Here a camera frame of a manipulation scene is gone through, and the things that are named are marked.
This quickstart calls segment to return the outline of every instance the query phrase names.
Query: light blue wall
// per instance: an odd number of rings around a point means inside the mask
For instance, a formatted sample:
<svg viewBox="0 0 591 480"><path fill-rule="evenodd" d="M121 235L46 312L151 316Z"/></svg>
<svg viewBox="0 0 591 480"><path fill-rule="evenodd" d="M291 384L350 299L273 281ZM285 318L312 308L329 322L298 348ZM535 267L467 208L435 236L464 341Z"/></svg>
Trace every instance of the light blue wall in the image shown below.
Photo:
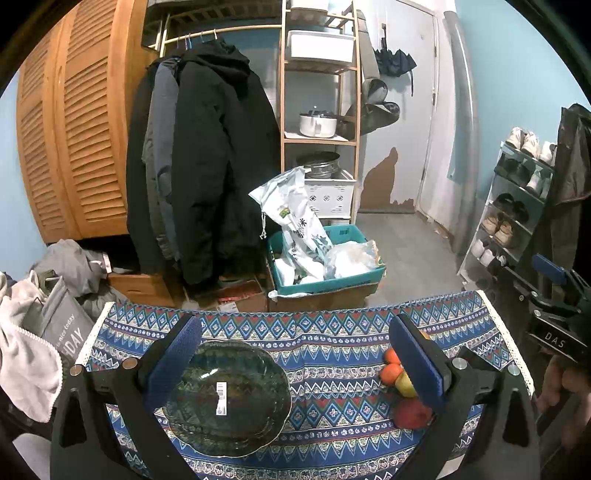
<svg viewBox="0 0 591 480"><path fill-rule="evenodd" d="M556 142L561 107L591 106L558 54L505 0L456 0L456 8L476 83L478 193L486 197L499 144L512 127Z"/></svg>
<svg viewBox="0 0 591 480"><path fill-rule="evenodd" d="M17 86L18 73L0 98L0 271L20 280L46 246L29 207L18 161Z"/></svg>

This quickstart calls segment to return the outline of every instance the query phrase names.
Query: metal screw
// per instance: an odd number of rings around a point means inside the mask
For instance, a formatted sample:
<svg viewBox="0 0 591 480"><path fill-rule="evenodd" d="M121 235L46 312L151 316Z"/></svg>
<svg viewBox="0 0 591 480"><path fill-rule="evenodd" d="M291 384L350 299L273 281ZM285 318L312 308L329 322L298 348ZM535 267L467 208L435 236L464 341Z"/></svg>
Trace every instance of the metal screw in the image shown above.
<svg viewBox="0 0 591 480"><path fill-rule="evenodd" d="M507 370L509 371L509 373L511 375L513 375L514 377L519 376L519 374L521 373L521 370L519 370L519 367L515 364L511 364L507 367Z"/></svg>
<svg viewBox="0 0 591 480"><path fill-rule="evenodd" d="M452 360L452 365L456 367L458 370L464 370L468 366L468 362L466 362L463 358L457 356Z"/></svg>
<svg viewBox="0 0 591 480"><path fill-rule="evenodd" d="M76 377L77 375L80 375L82 373L82 369L84 367L82 365L74 365L73 367L70 368L70 375L73 377Z"/></svg>
<svg viewBox="0 0 591 480"><path fill-rule="evenodd" d="M123 368L125 368L126 370L131 370L132 368L135 368L135 366L138 364L138 359L134 356L130 356L129 358L126 358L125 360L123 360Z"/></svg>

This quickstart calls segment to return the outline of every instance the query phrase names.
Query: green glass plate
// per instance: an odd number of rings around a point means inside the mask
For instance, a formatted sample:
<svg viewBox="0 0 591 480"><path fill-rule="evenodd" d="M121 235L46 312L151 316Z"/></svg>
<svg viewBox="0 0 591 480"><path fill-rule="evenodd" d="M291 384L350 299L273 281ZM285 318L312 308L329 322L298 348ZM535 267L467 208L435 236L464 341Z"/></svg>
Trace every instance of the green glass plate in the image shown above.
<svg viewBox="0 0 591 480"><path fill-rule="evenodd" d="M283 429L291 410L287 374L259 347L204 342L163 410L173 433L199 453L249 455Z"/></svg>

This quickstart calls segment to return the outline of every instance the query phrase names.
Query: wooden clothes rack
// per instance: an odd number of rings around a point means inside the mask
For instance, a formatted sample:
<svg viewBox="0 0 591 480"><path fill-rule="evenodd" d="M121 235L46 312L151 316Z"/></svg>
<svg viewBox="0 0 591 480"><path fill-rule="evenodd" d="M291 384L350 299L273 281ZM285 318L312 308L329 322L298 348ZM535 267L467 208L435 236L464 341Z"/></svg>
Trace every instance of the wooden clothes rack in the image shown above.
<svg viewBox="0 0 591 480"><path fill-rule="evenodd" d="M261 29L278 29L280 30L280 48L278 58L278 123L281 132L281 171L285 171L285 146L287 144L317 144L317 145L341 145L354 148L353 155L353 178L358 180L359 174L359 146L360 146L360 133L361 133L361 54L359 51L359 21L357 17L357 9L355 7L356 0L351 0L351 4L345 9L342 14L326 13L323 11L316 11L311 9L288 9L287 0L278 0L277 4L281 3L281 23L280 24L257 24L257 25L242 25L239 27L226 27L226 28L213 28L210 30L203 30L199 32L189 33L181 35L179 37L168 38L168 32L172 21L178 21L179 24L185 24L187 19L190 21L196 21L197 18L204 18L206 21L219 20L235 20L240 18L240 15L236 14L236 6L226 5L213 8L216 12L216 18L210 17L207 13L209 8L201 8L191 12L184 12L181 14L171 15L167 14L166 18L161 19L158 24L158 31L156 40L151 48L157 50L160 57L164 57L166 48L168 45L173 43L179 43L186 41L190 38L202 37L204 35L215 35L217 38L218 33L226 33L232 31L246 31L246 30L261 30ZM263 5L260 2L255 3L255 8L262 15L263 6L266 8L273 7L269 3ZM223 16L222 12L229 12L228 16ZM293 24L297 25L313 25L316 27L323 28L334 28L344 33L348 23L352 22L352 31L355 38L355 50L354 56L355 61L351 65L337 64L324 60L287 60L285 55L285 45L287 42L288 27ZM353 122L355 124L355 137L353 140L346 140L342 137L333 138L307 138L302 137L298 134L289 134L285 131L285 72L286 71L298 71L298 72L311 72L318 74L330 74L338 76L338 87L337 87L337 114L343 115L343 75L347 72L354 72L355 75L355 96L354 103L356 105L356 115L351 117L345 117L345 120ZM356 197L358 195L357 185L355 186L355 192L353 195L353 202L351 205L350 216L343 217L343 220L350 220L355 223L355 205Z"/></svg>

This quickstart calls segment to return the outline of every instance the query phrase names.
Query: patterned tablecloth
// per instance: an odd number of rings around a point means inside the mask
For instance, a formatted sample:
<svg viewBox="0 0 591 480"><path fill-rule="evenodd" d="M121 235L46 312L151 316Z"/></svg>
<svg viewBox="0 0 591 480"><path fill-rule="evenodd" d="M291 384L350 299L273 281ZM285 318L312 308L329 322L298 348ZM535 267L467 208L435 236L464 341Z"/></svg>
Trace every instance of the patterned tablecloth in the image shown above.
<svg viewBox="0 0 591 480"><path fill-rule="evenodd" d="M187 463L208 480L386 480L420 441L423 430L396 428L391 406L399 396L378 373L389 347L388 324L400 310L447 356L468 346L497 368L515 361L533 382L513 340L480 292L432 297L389 307L314 313L195 312L204 339L235 338L266 349L287 372L292 408L279 438L244 458L211 458L181 442L161 410L155 415ZM178 321L181 310L108 304L78 363L116 368L141 356ZM115 406L113 428L129 464L148 472ZM480 418L472 408L453 456L466 450Z"/></svg>

